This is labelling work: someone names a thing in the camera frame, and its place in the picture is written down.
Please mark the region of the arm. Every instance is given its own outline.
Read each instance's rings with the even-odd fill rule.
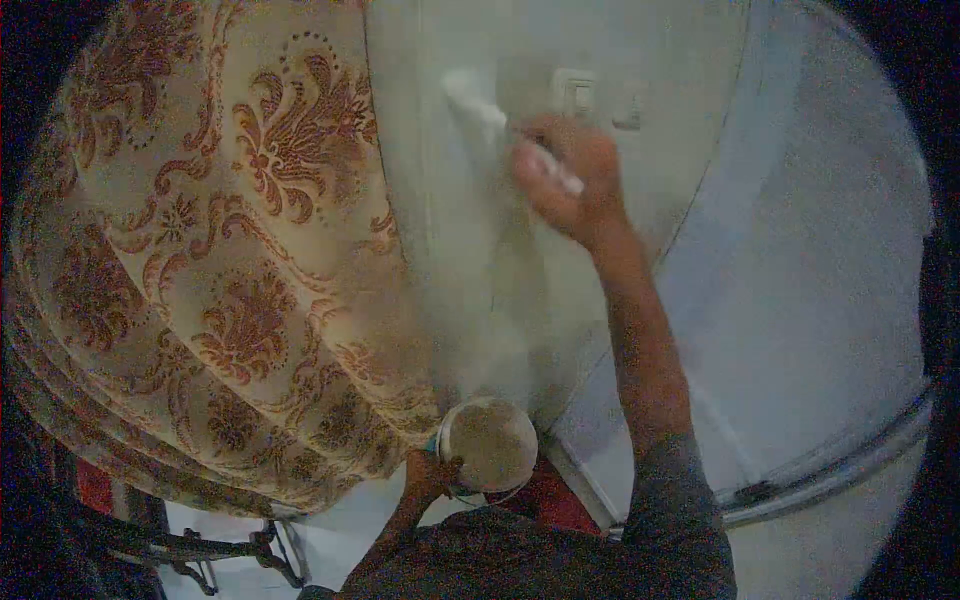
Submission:
[[[636,470],[623,542],[643,554],[645,595],[734,598],[730,545],[693,438],[673,336],[623,207],[616,147],[603,133],[558,117],[538,119],[526,134],[542,139],[585,184],[580,197],[570,196],[544,175],[529,145],[514,150],[514,175],[527,199],[587,249],[607,297]]]
[[[646,252],[623,207],[613,141],[560,117],[524,128],[543,140],[583,180],[570,196],[543,175],[529,144],[514,150],[514,175],[533,208],[583,246],[603,284],[610,317],[617,390],[635,456],[672,435],[692,431],[686,378],[647,267]]]
[[[423,518],[423,513],[426,513],[432,502],[432,500],[426,501],[423,497],[404,492],[383,531],[377,536],[360,564],[350,572],[344,582],[344,590],[356,586],[357,582],[376,571],[384,561],[408,545],[414,538],[414,532],[420,519]]]
[[[463,461],[460,459],[441,464],[433,454],[425,450],[410,450],[407,453],[407,478],[403,486],[403,496],[373,546],[347,576],[342,593],[360,591],[360,582],[414,540],[417,524],[423,514],[434,500],[447,493],[447,486],[457,479],[462,465]]]

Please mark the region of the ornate fabric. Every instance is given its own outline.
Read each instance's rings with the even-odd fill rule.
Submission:
[[[320,511],[434,431],[359,6],[118,3],[35,151],[4,330],[72,451],[264,516]]]

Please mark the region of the dark shirt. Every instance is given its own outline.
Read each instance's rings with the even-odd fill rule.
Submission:
[[[350,598],[735,598],[736,583],[696,441],[684,435],[636,462],[622,541],[484,507],[419,528],[412,544],[351,592]]]

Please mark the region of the raised arm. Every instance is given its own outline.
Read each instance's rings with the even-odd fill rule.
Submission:
[[[531,206],[593,259],[607,298],[620,403],[634,454],[642,456],[671,435],[690,432],[692,424],[670,326],[623,206],[616,145],[598,130],[556,116],[538,118],[521,132],[584,182],[574,197],[544,175],[530,143],[514,148],[514,177]]]

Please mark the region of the hand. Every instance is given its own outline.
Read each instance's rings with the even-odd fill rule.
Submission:
[[[433,502],[444,494],[449,495],[449,486],[457,483],[463,465],[461,458],[441,463],[432,452],[410,450],[407,452],[407,481],[403,495],[425,503]]]
[[[519,131],[546,147],[584,183],[580,196],[571,195],[544,175],[532,141],[514,146],[514,179],[548,224],[589,252],[594,252],[609,232],[632,230],[623,207],[616,144],[608,135],[555,115],[535,118]]]

